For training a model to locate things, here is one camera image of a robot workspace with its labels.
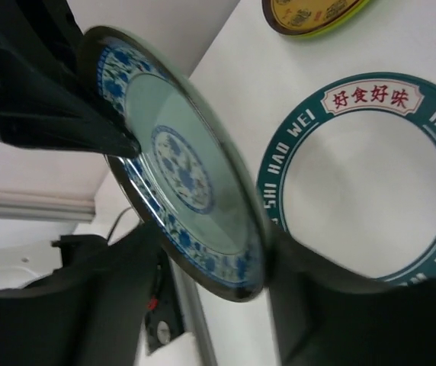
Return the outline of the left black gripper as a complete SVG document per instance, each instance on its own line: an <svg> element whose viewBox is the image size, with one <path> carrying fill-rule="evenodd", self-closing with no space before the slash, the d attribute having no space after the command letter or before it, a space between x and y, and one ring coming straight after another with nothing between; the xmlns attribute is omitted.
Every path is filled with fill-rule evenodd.
<svg viewBox="0 0 436 366"><path fill-rule="evenodd" d="M138 156L122 117L75 80L77 23L66 1L0 1L0 143Z"/></svg>

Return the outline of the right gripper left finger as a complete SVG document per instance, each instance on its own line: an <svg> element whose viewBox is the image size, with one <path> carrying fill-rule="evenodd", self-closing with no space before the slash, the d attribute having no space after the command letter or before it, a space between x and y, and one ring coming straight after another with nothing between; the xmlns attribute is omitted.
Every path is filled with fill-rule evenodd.
<svg viewBox="0 0 436 366"><path fill-rule="evenodd" d="M62 236L63 265L26 287L0 290L0 365L132 365L157 267L159 228L116 243Z"/></svg>

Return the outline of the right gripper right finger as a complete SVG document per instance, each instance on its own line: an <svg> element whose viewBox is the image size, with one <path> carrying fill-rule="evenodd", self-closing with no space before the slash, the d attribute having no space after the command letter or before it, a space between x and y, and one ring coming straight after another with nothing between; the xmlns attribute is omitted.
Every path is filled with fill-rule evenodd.
<svg viewBox="0 0 436 366"><path fill-rule="evenodd" d="M436 279L395 287L269 227L268 291L282 365L436 365Z"/></svg>

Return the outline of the white plate grey rim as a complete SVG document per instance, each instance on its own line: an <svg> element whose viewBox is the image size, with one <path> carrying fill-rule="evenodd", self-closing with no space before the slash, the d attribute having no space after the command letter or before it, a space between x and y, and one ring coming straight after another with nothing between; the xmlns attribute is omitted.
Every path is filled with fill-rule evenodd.
<svg viewBox="0 0 436 366"><path fill-rule="evenodd" d="M321 88L272 136L257 185L272 221L341 267L436 278L436 84L369 72Z"/></svg>

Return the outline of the dark green plate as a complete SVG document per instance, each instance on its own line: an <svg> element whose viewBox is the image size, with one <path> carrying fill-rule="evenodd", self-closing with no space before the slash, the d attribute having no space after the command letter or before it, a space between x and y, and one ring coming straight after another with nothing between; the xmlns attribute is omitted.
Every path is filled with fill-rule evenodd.
<svg viewBox="0 0 436 366"><path fill-rule="evenodd" d="M81 81L136 138L136 158L107 163L129 202L164 234L169 256L196 282L245 302L267 282L267 217L236 145L188 78L140 37L87 30Z"/></svg>

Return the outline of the yellow brown patterned plate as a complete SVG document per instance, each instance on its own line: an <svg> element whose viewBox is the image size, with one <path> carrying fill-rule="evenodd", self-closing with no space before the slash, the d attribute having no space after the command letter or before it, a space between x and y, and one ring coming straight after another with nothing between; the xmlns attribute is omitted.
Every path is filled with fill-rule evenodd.
<svg viewBox="0 0 436 366"><path fill-rule="evenodd" d="M288 37L314 37L345 23L368 0L263 0L268 25Z"/></svg>

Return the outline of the lime green plate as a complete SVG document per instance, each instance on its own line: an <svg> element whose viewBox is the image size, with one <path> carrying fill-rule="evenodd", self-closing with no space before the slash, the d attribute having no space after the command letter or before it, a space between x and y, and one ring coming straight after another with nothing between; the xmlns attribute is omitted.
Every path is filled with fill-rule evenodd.
<svg viewBox="0 0 436 366"><path fill-rule="evenodd" d="M323 36L325 34L336 31L346 23L348 23L352 18L354 18L359 12L362 12L370 3L370 0L359 1L351 10L348 10L345 14L341 15L338 19L334 20L331 24L327 24L318 30L315 30L308 34L299 35L299 39L309 39L314 37Z"/></svg>

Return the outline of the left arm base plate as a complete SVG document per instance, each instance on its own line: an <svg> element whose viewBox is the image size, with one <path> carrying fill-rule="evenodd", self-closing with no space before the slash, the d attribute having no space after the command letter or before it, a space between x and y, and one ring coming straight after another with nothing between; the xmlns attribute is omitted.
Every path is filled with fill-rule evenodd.
<svg viewBox="0 0 436 366"><path fill-rule="evenodd" d="M158 256L151 297L144 317L147 355L185 333L172 265L162 249Z"/></svg>

